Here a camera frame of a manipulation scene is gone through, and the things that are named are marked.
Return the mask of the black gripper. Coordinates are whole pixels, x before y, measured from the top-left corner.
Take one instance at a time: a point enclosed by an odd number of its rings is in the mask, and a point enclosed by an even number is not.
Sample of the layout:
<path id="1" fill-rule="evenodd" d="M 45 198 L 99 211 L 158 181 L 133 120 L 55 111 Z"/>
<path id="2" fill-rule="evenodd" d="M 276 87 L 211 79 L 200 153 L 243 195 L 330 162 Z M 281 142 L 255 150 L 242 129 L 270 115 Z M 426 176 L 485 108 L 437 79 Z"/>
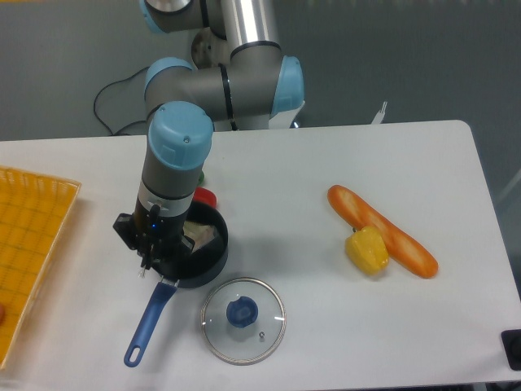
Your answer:
<path id="1" fill-rule="evenodd" d="M 113 229 L 129 249 L 136 249 L 144 261 L 184 259 L 195 246 L 194 240 L 184 235 L 188 210 L 177 216 L 167 216 L 154 204 L 147 209 L 137 200 L 134 215 L 121 213 Z"/>

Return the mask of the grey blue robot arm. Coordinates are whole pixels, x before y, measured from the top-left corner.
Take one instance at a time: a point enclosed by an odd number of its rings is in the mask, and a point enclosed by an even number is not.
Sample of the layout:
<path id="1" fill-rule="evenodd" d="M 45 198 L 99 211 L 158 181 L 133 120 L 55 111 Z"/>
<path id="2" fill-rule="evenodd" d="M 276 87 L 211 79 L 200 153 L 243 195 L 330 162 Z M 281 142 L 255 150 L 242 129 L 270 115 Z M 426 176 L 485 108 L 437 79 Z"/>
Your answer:
<path id="1" fill-rule="evenodd" d="M 142 1 L 152 31 L 207 28 L 225 40 L 227 61 L 208 68 L 175 57 L 147 70 L 147 151 L 135 210 L 115 230 L 142 266 L 184 257 L 183 234 L 217 122 L 235 127 L 252 117 L 270 119 L 304 104 L 297 58 L 278 44 L 270 1 Z"/>

